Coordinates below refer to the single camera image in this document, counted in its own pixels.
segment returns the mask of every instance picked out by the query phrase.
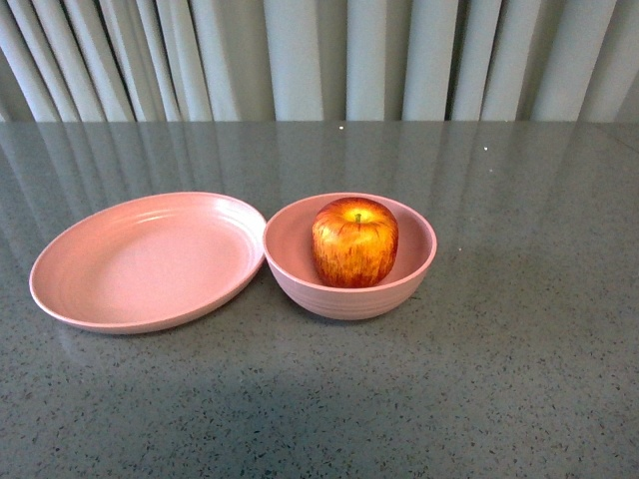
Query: plastic bowl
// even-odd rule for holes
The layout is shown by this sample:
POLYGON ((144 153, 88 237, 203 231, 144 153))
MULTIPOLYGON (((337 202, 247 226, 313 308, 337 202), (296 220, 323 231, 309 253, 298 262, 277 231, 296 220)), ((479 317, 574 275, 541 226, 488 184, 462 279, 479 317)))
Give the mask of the plastic bowl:
POLYGON ((384 197, 364 193, 331 193, 284 207, 264 231, 267 262, 284 292, 301 307, 331 319, 368 319, 407 300, 423 281, 437 250, 432 226, 415 210, 384 197), (343 197, 365 197, 389 208, 399 226, 399 244, 390 274, 373 287, 342 288, 322 284, 313 261, 313 221, 328 203, 343 197))

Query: bowl rim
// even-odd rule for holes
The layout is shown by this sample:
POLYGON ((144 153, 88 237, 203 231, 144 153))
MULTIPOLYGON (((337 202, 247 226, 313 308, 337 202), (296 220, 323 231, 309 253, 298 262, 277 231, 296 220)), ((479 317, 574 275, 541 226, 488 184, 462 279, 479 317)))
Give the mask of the bowl rim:
POLYGON ((284 206, 283 208, 281 208, 277 213, 275 213, 268 221, 267 221, 267 225, 264 228, 264 232, 262 235, 262 243, 263 243, 263 247, 264 247, 264 254, 265 257, 267 258, 267 263, 270 265, 273 265, 281 274, 283 274, 284 276, 288 277, 289 279, 291 279, 292 281, 298 283, 298 284, 302 284, 308 287, 311 287, 313 289, 318 289, 318 290, 322 290, 322 291, 332 291, 332 292, 348 292, 348 293, 366 293, 366 292, 375 292, 375 291, 382 291, 385 289, 390 289, 393 288, 395 286, 398 286, 400 284, 403 283, 407 283, 410 282, 412 279, 414 279, 417 276, 420 276, 421 274, 423 274, 428 267, 432 264, 434 258, 435 258, 435 254, 437 253, 437 236, 435 234, 435 230, 432 227, 432 225, 430 224, 430 222, 421 214, 419 213, 417 210, 409 207, 408 205, 399 202, 397 200, 394 200, 392 198, 388 198, 388 197, 383 197, 380 195, 374 195, 374 194, 370 194, 370 193, 360 193, 360 192, 333 192, 333 193, 322 193, 319 195, 313 195, 310 197, 304 197, 301 198, 295 202, 292 202, 286 206, 284 206), (290 210, 292 208, 294 208, 295 206, 297 206, 300 203, 306 203, 312 200, 316 200, 318 198, 330 198, 330 197, 334 197, 336 200, 339 198, 344 198, 344 197, 363 197, 363 198, 368 198, 370 200, 383 200, 385 202, 389 202, 392 204, 395 204, 396 206, 398 206, 399 208, 402 208, 406 211, 408 211, 409 213, 411 213, 414 217, 416 217, 418 220, 420 220, 425 226, 426 229, 428 231, 428 233, 430 234, 430 238, 431 238, 431 242, 432 245, 430 247, 430 252, 428 253, 428 257, 426 258, 426 260, 423 262, 423 264, 416 269, 414 272, 412 272, 411 274, 404 276, 400 279, 396 279, 393 282, 388 282, 386 284, 378 284, 375 286, 369 286, 369 287, 333 287, 333 286, 327 286, 325 284, 316 284, 314 282, 310 282, 310 281, 306 281, 304 279, 300 279, 299 277, 289 273, 288 271, 286 271, 285 269, 283 269, 277 261, 274 260, 274 258, 271 256, 271 252, 269 251, 268 245, 267 245, 267 235, 269 234, 269 230, 271 229, 271 226, 273 225, 273 223, 275 222, 275 220, 283 215, 287 210, 290 210))

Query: pink bowl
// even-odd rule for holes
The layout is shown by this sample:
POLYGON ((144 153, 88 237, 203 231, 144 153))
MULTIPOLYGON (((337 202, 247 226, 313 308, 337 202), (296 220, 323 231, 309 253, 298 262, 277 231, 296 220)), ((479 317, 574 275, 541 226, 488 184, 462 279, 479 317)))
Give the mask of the pink bowl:
POLYGON ((367 319, 394 309, 421 284, 437 250, 432 226, 415 210, 394 200, 364 193, 331 193, 299 200, 277 212, 264 231, 265 255, 284 292, 297 304, 332 319, 367 319), (343 197, 365 197, 389 208, 399 225, 395 265, 373 287, 322 284, 312 254, 311 228, 318 211, 343 197))

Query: table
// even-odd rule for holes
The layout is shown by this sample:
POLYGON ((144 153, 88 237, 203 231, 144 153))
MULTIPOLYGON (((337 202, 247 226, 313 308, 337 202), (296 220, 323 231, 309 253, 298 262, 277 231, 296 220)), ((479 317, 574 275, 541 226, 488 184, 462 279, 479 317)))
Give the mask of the table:
POLYGON ((16 123, 0 147, 0 476, 639 477, 639 127, 16 123), (57 234, 173 191, 267 219, 387 196, 437 257, 366 321, 306 312, 266 264, 156 333, 36 306, 57 234))

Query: curtain fold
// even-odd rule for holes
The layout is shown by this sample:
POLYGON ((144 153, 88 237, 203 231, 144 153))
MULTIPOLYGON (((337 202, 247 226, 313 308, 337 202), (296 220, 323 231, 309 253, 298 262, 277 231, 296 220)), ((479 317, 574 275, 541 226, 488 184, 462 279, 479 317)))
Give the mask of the curtain fold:
POLYGON ((636 122, 638 43, 636 0, 0 0, 0 121, 636 122))

